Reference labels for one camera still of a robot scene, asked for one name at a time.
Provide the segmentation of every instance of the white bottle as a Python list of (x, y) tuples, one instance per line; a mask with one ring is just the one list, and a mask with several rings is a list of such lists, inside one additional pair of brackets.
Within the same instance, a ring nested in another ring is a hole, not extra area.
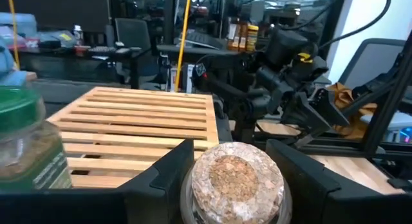
[(76, 45), (81, 46), (83, 45), (83, 30), (80, 25), (75, 25), (75, 29), (73, 30), (73, 34), (76, 38)]

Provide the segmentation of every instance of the yellow cable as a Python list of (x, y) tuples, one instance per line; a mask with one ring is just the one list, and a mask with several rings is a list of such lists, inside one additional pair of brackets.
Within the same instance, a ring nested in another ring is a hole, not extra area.
[(13, 0), (8, 0), (8, 6), (10, 7), (10, 12), (12, 13), (12, 19), (13, 19), (14, 59), (17, 65), (17, 69), (20, 69), (19, 52), (17, 51), (17, 22), (15, 20), (15, 10), (14, 10)]
[(189, 18), (189, 10), (191, 8), (191, 0), (186, 1), (186, 10), (185, 10), (185, 19), (183, 20), (183, 30), (182, 30), (182, 41), (180, 42), (180, 51), (179, 51), (179, 59), (178, 59), (178, 71), (176, 73), (176, 81), (174, 82), (174, 92), (179, 91), (179, 80), (180, 80), (180, 72), (182, 70), (182, 59), (183, 59), (183, 51), (185, 49), (185, 40), (186, 40), (186, 31), (187, 31), (187, 20)]

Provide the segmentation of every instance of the jar label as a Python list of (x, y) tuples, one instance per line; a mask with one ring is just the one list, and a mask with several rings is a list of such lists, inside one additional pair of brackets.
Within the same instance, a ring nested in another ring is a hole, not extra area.
[(71, 188), (70, 174), (63, 145), (58, 141), (47, 151), (38, 154), (31, 165), (24, 165), (22, 172), (12, 176), (0, 174), (0, 189), (28, 190), (28, 189), (67, 189)]

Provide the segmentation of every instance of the glass jar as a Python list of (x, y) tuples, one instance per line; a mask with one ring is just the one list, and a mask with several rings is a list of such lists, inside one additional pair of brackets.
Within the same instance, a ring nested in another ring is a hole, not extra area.
[[(196, 198), (192, 191), (192, 169), (187, 172), (180, 191), (180, 212), (185, 224), (215, 224), (209, 223), (202, 218), (205, 215), (198, 207)], [(292, 219), (292, 195), (286, 181), (284, 181), (283, 199), (279, 212), (268, 223), (269, 224), (287, 224)]]
[(0, 190), (71, 187), (59, 129), (45, 111), (36, 92), (0, 86)]

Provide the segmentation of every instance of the office chair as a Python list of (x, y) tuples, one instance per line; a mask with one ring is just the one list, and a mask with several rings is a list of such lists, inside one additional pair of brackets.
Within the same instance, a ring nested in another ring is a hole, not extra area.
[[(366, 39), (363, 41), (348, 66), (344, 70), (339, 82), (349, 89), (361, 86), (381, 73), (388, 72), (405, 45), (405, 41), (394, 39)], [(364, 115), (361, 121), (369, 124), (372, 115)], [(409, 114), (396, 112), (388, 126), (387, 142), (399, 142), (400, 131), (412, 127), (412, 117)]]
[(154, 48), (151, 43), (146, 21), (116, 18), (115, 24), (118, 41), (124, 43), (127, 47), (139, 47), (142, 51), (149, 50), (143, 54), (138, 61), (139, 88), (150, 90), (156, 89), (150, 82), (161, 80), (160, 78), (162, 78), (163, 73), (160, 71), (160, 67), (157, 64), (155, 57), (156, 48)]

